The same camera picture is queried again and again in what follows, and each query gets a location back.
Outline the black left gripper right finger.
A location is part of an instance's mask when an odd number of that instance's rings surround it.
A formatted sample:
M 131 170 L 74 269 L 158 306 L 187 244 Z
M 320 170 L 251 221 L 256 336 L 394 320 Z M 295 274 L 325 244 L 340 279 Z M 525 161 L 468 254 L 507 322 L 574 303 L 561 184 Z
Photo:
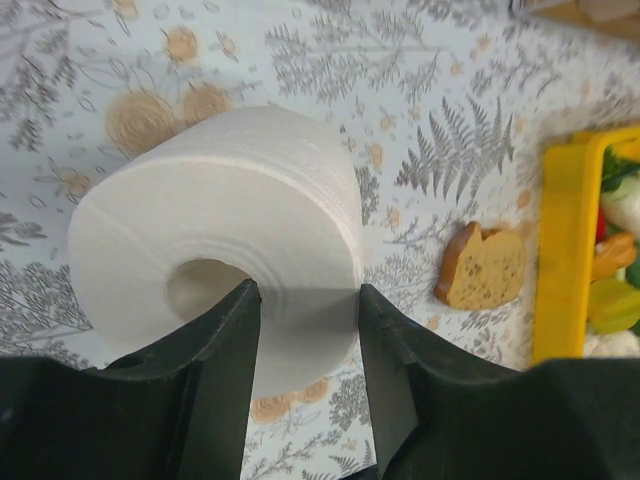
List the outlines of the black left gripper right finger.
M 382 479 L 635 479 L 639 363 L 515 371 L 417 324 L 374 287 L 358 327 Z

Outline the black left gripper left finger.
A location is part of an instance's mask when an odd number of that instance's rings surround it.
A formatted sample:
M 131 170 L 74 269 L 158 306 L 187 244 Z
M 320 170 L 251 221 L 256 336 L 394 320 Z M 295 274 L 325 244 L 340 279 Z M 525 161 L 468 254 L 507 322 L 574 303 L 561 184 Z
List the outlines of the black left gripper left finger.
M 104 369 L 1 360 L 5 479 L 237 479 L 261 300 L 246 280 Z

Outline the white paper roll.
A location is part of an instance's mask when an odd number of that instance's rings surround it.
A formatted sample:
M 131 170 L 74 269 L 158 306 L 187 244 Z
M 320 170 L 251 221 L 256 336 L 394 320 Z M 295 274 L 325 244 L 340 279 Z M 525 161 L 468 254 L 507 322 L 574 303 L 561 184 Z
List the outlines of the white paper roll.
M 123 166 L 75 208 L 67 251 L 79 305 L 116 355 L 246 279 L 261 297 L 254 397 L 315 383 L 356 340 L 353 163 L 335 129 L 283 108 L 211 117 Z

